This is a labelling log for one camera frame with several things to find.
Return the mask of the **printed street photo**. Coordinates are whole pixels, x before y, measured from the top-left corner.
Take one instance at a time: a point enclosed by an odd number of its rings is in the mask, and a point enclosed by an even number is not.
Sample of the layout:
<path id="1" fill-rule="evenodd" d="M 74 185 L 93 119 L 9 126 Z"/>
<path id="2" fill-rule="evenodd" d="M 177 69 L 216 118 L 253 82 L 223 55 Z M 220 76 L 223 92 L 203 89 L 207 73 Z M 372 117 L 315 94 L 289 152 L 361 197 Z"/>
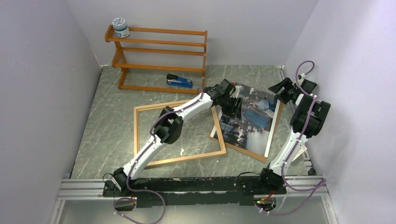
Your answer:
<path id="1" fill-rule="evenodd" d="M 266 91 L 233 82 L 242 99 L 240 118 L 218 112 L 220 134 L 224 144 L 243 154 L 265 162 L 277 128 L 283 103 Z"/>

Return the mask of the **light wooden picture frame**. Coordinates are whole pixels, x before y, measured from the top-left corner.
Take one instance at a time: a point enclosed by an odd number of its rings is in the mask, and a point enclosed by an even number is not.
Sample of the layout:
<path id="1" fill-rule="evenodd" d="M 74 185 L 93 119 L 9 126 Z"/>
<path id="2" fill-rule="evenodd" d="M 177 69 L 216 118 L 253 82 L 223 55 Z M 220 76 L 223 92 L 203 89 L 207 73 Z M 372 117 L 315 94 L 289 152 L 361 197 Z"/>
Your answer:
<path id="1" fill-rule="evenodd" d="M 175 158 L 155 161 L 154 158 L 163 149 L 173 143 L 183 140 L 183 129 L 187 127 L 187 121 L 194 116 L 206 110 L 211 110 L 214 127 L 220 131 L 220 125 L 216 107 L 204 100 L 196 99 L 182 100 L 176 102 L 159 103 L 152 105 L 137 106 L 134 108 L 134 158 L 128 162 L 124 168 L 130 168 L 137 163 L 135 169 L 144 169 L 146 167 L 157 167 L 177 162 L 192 161 L 215 156 L 223 156 L 227 154 L 226 146 L 222 137 L 219 138 L 219 150 L 207 153 L 199 153 L 195 155 L 180 155 Z M 154 119 L 154 124 L 149 125 L 148 141 L 144 145 L 140 145 L 139 137 L 139 113 L 143 111 L 151 111 L 155 109 L 163 110 L 158 118 Z"/>

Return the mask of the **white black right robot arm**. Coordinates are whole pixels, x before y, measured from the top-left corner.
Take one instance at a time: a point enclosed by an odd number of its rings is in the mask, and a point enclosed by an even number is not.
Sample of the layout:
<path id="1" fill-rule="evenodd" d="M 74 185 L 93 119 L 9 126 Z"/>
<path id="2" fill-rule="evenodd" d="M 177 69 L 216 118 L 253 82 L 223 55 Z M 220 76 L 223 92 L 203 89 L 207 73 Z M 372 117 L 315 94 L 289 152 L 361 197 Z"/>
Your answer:
<path id="1" fill-rule="evenodd" d="M 284 177 L 297 152 L 313 136 L 321 131 L 325 119 L 330 111 L 331 104 L 321 101 L 312 91 L 316 88 L 315 82 L 304 79 L 302 84 L 285 78 L 280 83 L 269 87 L 275 93 L 275 98 L 282 103 L 292 102 L 297 106 L 292 115 L 290 134 L 278 155 L 260 173 L 257 180 L 257 189 L 264 194 L 271 190 L 277 191 L 284 187 Z"/>

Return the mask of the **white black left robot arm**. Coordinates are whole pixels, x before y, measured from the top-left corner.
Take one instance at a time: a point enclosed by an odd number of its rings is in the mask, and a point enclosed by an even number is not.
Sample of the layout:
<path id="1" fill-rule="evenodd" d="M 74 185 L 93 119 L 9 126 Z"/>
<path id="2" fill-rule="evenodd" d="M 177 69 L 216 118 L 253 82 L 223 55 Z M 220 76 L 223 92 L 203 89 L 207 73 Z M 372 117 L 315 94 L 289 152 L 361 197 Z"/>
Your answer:
<path id="1" fill-rule="evenodd" d="M 220 84 L 204 88 L 195 98 L 171 108 L 162 109 L 151 126 L 150 138 L 130 162 L 115 170 L 105 182 L 106 189 L 114 189 L 122 196 L 133 192 L 134 183 L 153 158 L 181 136 L 184 122 L 200 112 L 219 106 L 224 115 L 241 119 L 240 87 L 224 79 Z"/>

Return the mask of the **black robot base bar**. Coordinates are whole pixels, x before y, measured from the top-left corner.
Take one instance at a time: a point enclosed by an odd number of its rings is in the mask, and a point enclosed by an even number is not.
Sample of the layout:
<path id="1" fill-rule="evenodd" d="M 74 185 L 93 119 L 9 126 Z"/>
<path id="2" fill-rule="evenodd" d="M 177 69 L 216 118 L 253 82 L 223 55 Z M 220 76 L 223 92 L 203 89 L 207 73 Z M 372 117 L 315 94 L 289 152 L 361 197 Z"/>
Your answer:
<path id="1" fill-rule="evenodd" d="M 277 191 L 264 187 L 258 175 L 224 177 L 139 178 L 132 190 L 120 193 L 103 188 L 104 197 L 132 197 L 137 208 L 172 205 L 238 204 L 254 205 L 255 200 L 269 194 L 284 195 L 284 187 Z"/>

